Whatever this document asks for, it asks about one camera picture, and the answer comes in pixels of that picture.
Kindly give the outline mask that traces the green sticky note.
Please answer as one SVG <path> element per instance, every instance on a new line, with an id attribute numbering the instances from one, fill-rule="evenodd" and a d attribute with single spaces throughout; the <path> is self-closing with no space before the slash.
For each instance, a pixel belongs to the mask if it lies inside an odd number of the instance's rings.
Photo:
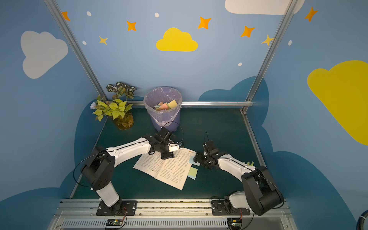
<path id="1" fill-rule="evenodd" d="M 189 170 L 189 172 L 188 172 L 187 177 L 195 180 L 196 179 L 196 176 L 197 176 L 197 172 L 198 172 L 198 169 L 197 168 L 191 167 L 190 170 Z"/>

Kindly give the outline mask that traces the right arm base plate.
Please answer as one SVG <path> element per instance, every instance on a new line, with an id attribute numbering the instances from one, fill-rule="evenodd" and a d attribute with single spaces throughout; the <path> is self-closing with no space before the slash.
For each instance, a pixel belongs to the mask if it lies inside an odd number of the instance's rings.
<path id="1" fill-rule="evenodd" d="M 227 200 L 213 199 L 210 201 L 213 216 L 250 216 L 246 208 L 234 208 Z"/>

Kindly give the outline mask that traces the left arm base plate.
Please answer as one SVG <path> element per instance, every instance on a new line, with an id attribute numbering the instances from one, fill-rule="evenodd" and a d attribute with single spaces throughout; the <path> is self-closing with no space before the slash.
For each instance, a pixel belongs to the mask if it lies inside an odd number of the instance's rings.
<path id="1" fill-rule="evenodd" d="M 137 208 L 137 200 L 119 200 L 112 207 L 100 202 L 97 216 L 134 216 Z"/>

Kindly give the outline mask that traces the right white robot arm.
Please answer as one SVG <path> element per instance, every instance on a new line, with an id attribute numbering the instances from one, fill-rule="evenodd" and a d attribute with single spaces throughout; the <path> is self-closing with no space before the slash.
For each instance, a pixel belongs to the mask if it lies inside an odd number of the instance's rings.
<path id="1" fill-rule="evenodd" d="M 242 182 L 243 191 L 234 192 L 224 198 L 224 206 L 228 211 L 247 209 L 261 216 L 271 209 L 283 206 L 284 197 L 266 167 L 245 164 L 230 154 L 219 151 L 213 141 L 205 142 L 203 148 L 203 152 L 195 155 L 195 163 L 207 169 L 217 167 Z"/>

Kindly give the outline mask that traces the magazine book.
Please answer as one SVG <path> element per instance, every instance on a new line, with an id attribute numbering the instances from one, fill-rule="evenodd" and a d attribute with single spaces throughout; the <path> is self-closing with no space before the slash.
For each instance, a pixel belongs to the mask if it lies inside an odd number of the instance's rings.
<path id="1" fill-rule="evenodd" d="M 158 181 L 182 190 L 192 164 L 190 159 L 196 152 L 187 148 L 174 151 L 174 157 L 161 159 L 159 153 L 142 155 L 134 165 L 134 169 L 144 172 Z"/>

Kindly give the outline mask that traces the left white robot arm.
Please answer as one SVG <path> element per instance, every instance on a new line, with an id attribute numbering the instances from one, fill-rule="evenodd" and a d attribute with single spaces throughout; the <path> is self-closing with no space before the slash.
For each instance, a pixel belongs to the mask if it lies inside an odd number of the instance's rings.
<path id="1" fill-rule="evenodd" d="M 171 136 L 172 133 L 163 127 L 154 135 L 148 134 L 121 146 L 96 148 L 93 154 L 82 161 L 84 165 L 81 167 L 81 174 L 103 204 L 111 208 L 120 201 L 111 182 L 114 169 L 121 163 L 144 154 L 160 153 L 162 160 L 173 158 L 173 152 L 178 150 L 181 144 L 171 140 Z"/>

